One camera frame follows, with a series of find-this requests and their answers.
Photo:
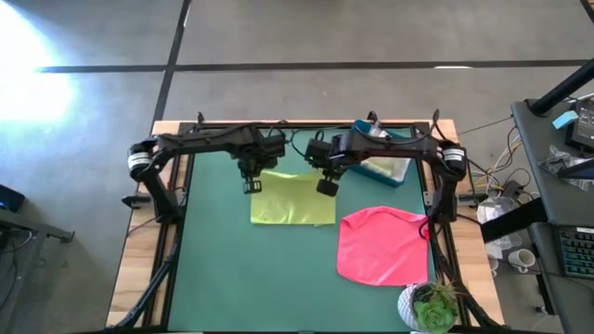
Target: sunlight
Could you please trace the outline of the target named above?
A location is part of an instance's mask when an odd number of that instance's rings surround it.
[[[0,1],[0,121],[51,121],[64,116],[72,98],[68,77],[35,74],[51,63],[40,33],[4,1]]]

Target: wooden table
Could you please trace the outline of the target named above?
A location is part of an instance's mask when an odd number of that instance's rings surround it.
[[[290,122],[351,122],[345,120],[338,121],[290,121]],[[429,122],[428,120],[411,121],[411,120],[388,120],[383,121],[384,124],[390,122]],[[155,122],[152,133],[158,134],[177,134],[180,127],[180,121],[161,121]],[[456,127],[452,120],[440,120],[439,126],[444,132],[444,135],[453,141],[458,141]],[[180,168],[178,170],[177,185],[182,186],[184,176],[186,175],[186,157],[182,157]],[[169,163],[161,172],[161,179],[167,183],[172,172],[172,163]],[[431,179],[431,170],[429,166],[423,163],[423,169],[427,178],[427,187],[433,190],[433,180]],[[471,189],[469,178],[458,183],[458,193],[468,192]],[[146,192],[140,186],[139,191]],[[475,217],[476,214],[470,208],[458,208],[458,212]],[[150,218],[154,217],[152,207],[134,210],[129,228],[132,229],[138,225],[143,224]],[[474,299],[486,310],[491,318],[499,324],[503,324],[503,315],[499,306],[499,299],[495,290],[495,284],[491,276],[489,263],[486,257],[481,229],[478,225],[469,222],[465,219],[458,218],[458,220],[451,225],[452,235],[456,246],[456,253],[458,256],[459,269],[462,275],[464,285],[471,292]],[[155,250],[157,248],[157,239],[159,235],[160,225],[151,222],[142,228],[137,229],[134,234],[130,235],[125,242],[123,250],[123,257],[120,263],[120,270],[116,280],[115,290],[111,299],[110,312],[108,315],[107,325],[115,325],[122,320],[128,311],[134,306],[142,292],[147,287],[150,281],[150,274],[155,257]],[[165,246],[165,254],[170,249],[171,241],[173,240],[174,226],[167,230],[167,243]],[[446,248],[442,243],[442,250],[446,252]],[[161,308],[163,302],[163,294],[166,286],[166,280],[161,284],[160,290],[157,293],[157,302],[152,314],[153,324],[159,324],[161,318]]]

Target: yellow cloth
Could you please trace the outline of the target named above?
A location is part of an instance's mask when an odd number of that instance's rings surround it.
[[[292,175],[264,171],[252,194],[253,224],[326,225],[336,221],[336,198],[316,191],[319,171]]]

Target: fabric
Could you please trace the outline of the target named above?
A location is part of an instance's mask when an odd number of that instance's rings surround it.
[[[426,282],[428,241],[419,236],[419,228],[426,221],[425,215],[385,206],[342,218],[339,274],[372,286]]]
[[[336,221],[336,198],[316,191],[323,175],[264,171],[262,192],[252,194],[253,224],[327,225]]]

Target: mug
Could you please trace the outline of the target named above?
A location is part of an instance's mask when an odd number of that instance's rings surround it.
[[[491,275],[497,276],[497,269],[499,268],[499,261],[491,254],[486,254],[486,258],[489,260],[489,268],[491,268]]]
[[[518,269],[520,273],[526,274],[528,272],[528,267],[535,265],[536,257],[531,251],[521,249],[511,252],[508,256],[508,261],[512,266]]]

